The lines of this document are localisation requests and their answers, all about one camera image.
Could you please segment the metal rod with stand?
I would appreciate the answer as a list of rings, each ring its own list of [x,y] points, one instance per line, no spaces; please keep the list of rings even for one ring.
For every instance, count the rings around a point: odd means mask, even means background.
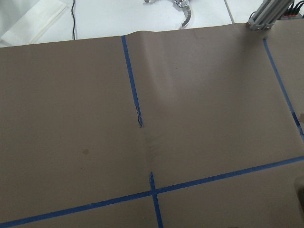
[[[181,30],[191,20],[189,0],[140,0],[148,12],[148,19],[158,30]]]

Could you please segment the aluminium frame post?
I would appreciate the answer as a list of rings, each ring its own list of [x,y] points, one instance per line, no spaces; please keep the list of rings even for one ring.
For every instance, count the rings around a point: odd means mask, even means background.
[[[246,26],[252,31],[271,29],[293,2],[293,0],[264,0]]]

